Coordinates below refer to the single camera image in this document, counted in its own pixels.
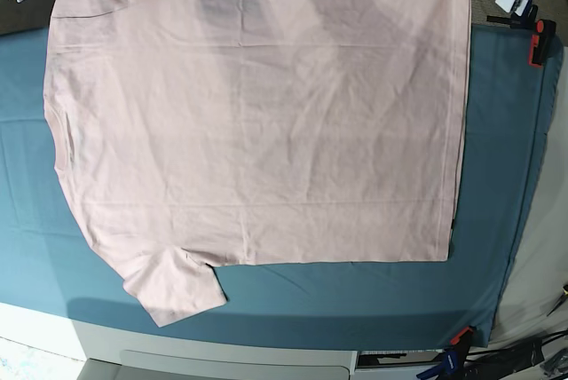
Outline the pink T-shirt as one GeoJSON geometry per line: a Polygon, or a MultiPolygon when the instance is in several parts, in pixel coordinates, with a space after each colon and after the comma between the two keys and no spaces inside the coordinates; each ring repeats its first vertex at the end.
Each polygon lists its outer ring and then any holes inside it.
{"type": "Polygon", "coordinates": [[[161,327],[219,266],[444,261],[469,32],[470,0],[56,0],[68,206],[161,327]]]}

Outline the blue black clamp top right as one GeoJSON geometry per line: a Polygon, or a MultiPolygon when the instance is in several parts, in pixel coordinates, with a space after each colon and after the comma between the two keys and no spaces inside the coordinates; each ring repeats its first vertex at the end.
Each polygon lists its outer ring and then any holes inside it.
{"type": "Polygon", "coordinates": [[[487,14],[487,22],[510,28],[534,29],[538,7],[533,5],[533,0],[495,0],[495,3],[508,16],[487,14]]]}

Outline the blue black clamp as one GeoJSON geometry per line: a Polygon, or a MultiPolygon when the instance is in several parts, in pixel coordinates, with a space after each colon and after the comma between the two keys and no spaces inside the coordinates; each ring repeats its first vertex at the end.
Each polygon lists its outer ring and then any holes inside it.
{"type": "Polygon", "coordinates": [[[434,367],[416,375],[417,379],[462,379],[469,349],[453,348],[445,351],[441,361],[434,367]]]}
{"type": "Polygon", "coordinates": [[[495,0],[495,3],[508,16],[487,14],[487,22],[510,28],[534,29],[538,7],[533,5],[533,0],[495,0]]]}

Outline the orange black clamp top right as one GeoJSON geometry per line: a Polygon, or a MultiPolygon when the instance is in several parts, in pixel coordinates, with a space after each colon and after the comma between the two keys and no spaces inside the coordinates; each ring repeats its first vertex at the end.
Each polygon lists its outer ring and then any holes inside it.
{"type": "Polygon", "coordinates": [[[556,23],[553,20],[537,20],[532,32],[528,63],[542,67],[556,37],[556,23]]]}

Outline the orange black clamp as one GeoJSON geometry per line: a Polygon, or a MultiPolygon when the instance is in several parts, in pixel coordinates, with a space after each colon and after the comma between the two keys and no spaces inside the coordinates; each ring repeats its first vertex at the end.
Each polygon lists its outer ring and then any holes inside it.
{"type": "Polygon", "coordinates": [[[472,326],[465,327],[450,340],[450,345],[456,346],[461,342],[471,345],[471,340],[475,335],[475,332],[476,332],[475,327],[472,326]]]}
{"type": "Polygon", "coordinates": [[[542,67],[556,37],[556,23],[553,20],[537,20],[532,32],[528,63],[542,67]]]}

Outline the orange black clamp bottom right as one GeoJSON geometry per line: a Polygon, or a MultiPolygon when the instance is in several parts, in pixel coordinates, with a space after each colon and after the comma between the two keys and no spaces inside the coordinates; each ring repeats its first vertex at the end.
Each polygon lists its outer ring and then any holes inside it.
{"type": "Polygon", "coordinates": [[[472,326],[465,327],[450,340],[450,345],[456,346],[461,342],[471,345],[471,340],[475,335],[475,332],[476,332],[475,327],[472,326]]]}

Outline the blue black clamp bottom right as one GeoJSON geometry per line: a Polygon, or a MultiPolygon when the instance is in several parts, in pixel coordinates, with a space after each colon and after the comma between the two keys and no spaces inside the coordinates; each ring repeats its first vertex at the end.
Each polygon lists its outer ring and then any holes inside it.
{"type": "Polygon", "coordinates": [[[417,379],[462,379],[469,349],[453,348],[445,351],[441,361],[434,367],[416,375],[417,379]]]}

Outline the teal table cloth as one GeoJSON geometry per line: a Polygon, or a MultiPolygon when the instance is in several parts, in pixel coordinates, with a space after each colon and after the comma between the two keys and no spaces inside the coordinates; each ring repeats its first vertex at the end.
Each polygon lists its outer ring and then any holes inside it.
{"type": "Polygon", "coordinates": [[[562,65],[542,68],[529,37],[471,31],[461,192],[442,263],[230,266],[228,304],[159,328],[88,247],[54,171],[43,117],[47,33],[1,39],[1,299],[101,326],[222,344],[418,350],[466,326],[488,341],[540,175],[562,65]]]}

